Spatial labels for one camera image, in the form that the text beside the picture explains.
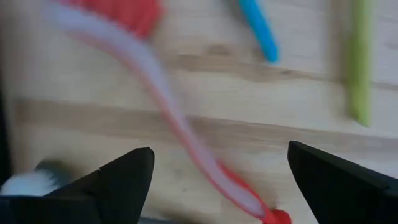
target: wooden surface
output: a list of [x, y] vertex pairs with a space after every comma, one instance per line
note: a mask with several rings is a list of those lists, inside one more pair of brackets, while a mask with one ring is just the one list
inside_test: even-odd
[[[268, 0], [281, 46], [269, 67], [233, 1], [168, 0], [151, 42], [195, 129], [217, 155], [294, 223], [316, 223], [287, 164], [299, 140], [398, 177], [398, 2], [374, 8], [372, 125], [346, 114], [343, 0]], [[194, 168], [145, 90], [124, 67], [4, 2], [3, 63], [18, 172], [59, 158], [89, 173], [136, 147], [156, 162], [144, 214], [198, 223], [258, 223]]]

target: white fluffy object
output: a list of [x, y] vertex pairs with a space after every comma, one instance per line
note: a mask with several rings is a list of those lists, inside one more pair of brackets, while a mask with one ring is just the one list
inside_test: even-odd
[[52, 175], [44, 170], [13, 175], [1, 187], [0, 195], [44, 196], [58, 186]]

